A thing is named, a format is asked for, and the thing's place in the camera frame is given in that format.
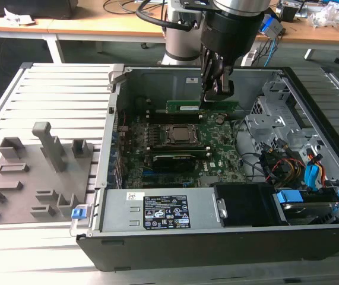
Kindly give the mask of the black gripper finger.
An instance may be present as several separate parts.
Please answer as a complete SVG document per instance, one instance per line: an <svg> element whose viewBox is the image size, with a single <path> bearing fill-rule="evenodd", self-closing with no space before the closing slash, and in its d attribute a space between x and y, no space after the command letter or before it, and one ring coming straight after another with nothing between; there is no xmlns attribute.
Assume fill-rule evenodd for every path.
<svg viewBox="0 0 339 285"><path fill-rule="evenodd" d="M209 102L222 101L234 94L234 84L230 81L233 67L226 65L222 57L216 56L216 67L214 69L214 79L216 92Z"/></svg>
<svg viewBox="0 0 339 285"><path fill-rule="evenodd" d="M201 102L211 101L216 92L216 83L214 79L214 69L216 67L216 56L213 51L202 47L201 56Z"/></svg>

